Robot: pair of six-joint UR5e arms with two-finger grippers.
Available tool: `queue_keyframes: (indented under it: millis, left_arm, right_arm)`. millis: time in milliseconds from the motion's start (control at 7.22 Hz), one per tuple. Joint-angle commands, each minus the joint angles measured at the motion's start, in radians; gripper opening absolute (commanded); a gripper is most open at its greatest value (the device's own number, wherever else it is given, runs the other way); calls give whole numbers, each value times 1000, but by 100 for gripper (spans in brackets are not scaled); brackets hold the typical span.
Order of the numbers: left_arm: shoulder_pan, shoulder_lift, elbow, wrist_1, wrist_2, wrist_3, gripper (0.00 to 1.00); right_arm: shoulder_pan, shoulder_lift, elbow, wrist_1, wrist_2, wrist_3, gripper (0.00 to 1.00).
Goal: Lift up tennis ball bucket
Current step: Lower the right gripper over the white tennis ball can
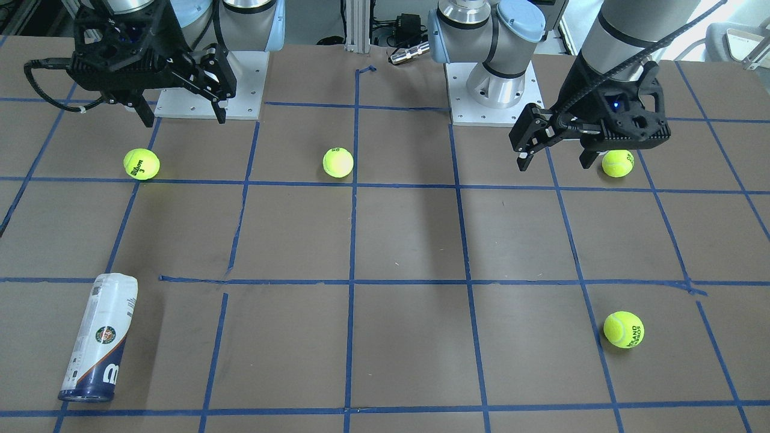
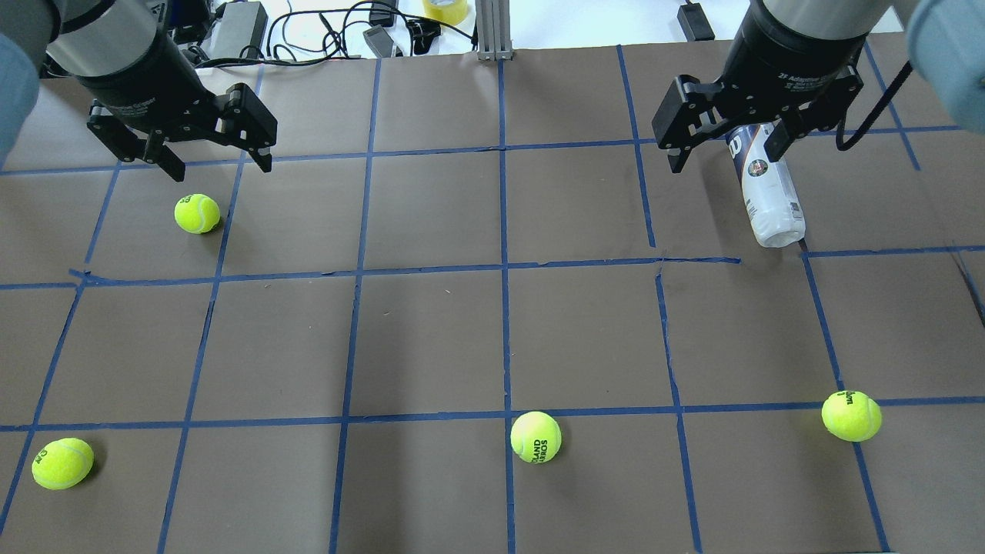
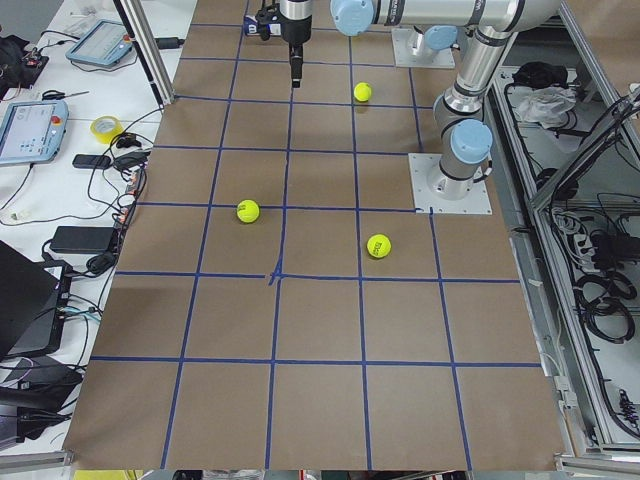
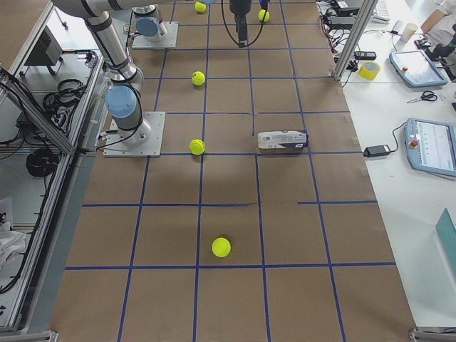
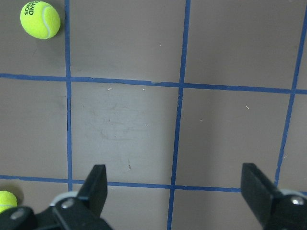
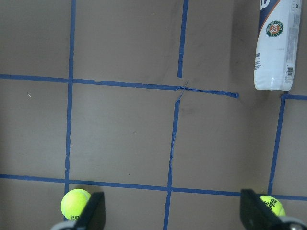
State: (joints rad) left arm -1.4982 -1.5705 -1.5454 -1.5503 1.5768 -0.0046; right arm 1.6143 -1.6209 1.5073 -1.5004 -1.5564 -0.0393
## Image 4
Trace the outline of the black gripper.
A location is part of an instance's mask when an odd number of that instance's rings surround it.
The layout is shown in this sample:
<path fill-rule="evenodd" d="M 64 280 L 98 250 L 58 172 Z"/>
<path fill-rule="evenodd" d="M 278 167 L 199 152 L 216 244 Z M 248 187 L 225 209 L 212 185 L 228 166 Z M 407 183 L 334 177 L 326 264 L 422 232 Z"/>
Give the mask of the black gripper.
<path fill-rule="evenodd" d="M 251 11 L 251 0 L 229 0 L 229 10 L 234 15 L 238 47 L 247 45 L 247 14 Z"/>

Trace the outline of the tennis ball near arm base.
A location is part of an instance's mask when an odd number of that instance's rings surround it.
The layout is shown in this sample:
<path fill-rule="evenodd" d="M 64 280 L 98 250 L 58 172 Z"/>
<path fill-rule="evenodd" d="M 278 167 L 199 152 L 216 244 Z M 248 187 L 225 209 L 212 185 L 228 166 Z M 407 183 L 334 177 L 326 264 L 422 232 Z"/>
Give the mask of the tennis ball near arm base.
<path fill-rule="evenodd" d="M 193 155 L 202 155 L 206 150 L 204 141 L 200 139 L 191 140 L 189 143 L 189 150 Z"/>

